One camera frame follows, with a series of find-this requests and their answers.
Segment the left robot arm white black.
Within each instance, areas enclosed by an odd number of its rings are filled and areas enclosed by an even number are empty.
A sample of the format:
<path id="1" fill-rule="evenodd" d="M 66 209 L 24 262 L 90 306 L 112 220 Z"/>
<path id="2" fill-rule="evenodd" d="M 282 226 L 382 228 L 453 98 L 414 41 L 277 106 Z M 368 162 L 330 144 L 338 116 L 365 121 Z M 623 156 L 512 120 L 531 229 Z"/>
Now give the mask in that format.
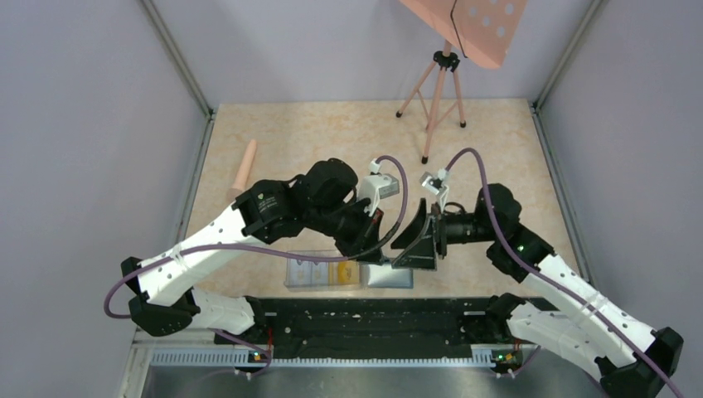
<path id="1" fill-rule="evenodd" d="M 379 158 L 369 170 L 359 178 L 341 159 L 329 158 L 289 180 L 258 181 L 171 249 L 145 260 L 125 259 L 120 284 L 133 293 L 126 318 L 154 337 L 200 328 L 259 341 L 266 322 L 252 298 L 212 294 L 197 284 L 245 252 L 280 256 L 274 243 L 305 230 L 331 238 L 340 262 L 380 261 L 390 240 L 380 233 L 381 200 L 407 198 L 409 184 L 403 168 L 383 173 Z"/>

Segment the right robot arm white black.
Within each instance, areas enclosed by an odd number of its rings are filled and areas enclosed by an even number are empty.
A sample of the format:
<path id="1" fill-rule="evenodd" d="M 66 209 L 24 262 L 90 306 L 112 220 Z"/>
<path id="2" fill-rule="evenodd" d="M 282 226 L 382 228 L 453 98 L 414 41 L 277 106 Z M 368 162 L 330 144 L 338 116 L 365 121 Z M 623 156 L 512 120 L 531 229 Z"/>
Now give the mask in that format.
<path id="1" fill-rule="evenodd" d="M 535 343 L 594 378 L 610 397 L 654 397 L 671 384 L 681 335 L 628 315 L 575 273 L 521 223 L 521 204 L 507 187 L 493 183 L 482 189 L 472 211 L 448 202 L 441 179 L 432 177 L 425 187 L 437 201 L 422 201 L 393 241 L 400 251 L 393 267 L 434 269 L 451 245 L 486 242 L 496 269 L 550 304 L 550 310 L 541 310 L 514 294 L 493 298 L 485 312 L 492 339 Z"/>

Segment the blue card holder wallet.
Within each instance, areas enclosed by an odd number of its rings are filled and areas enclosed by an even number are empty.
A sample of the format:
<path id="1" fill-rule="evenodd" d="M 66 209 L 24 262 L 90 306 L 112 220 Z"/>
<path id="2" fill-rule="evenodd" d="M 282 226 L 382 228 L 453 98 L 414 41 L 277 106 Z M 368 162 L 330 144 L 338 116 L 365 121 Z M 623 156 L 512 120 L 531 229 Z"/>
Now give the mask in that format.
<path id="1" fill-rule="evenodd" d="M 412 289 L 411 269 L 394 269 L 391 264 L 361 264 L 362 283 L 368 289 Z"/>

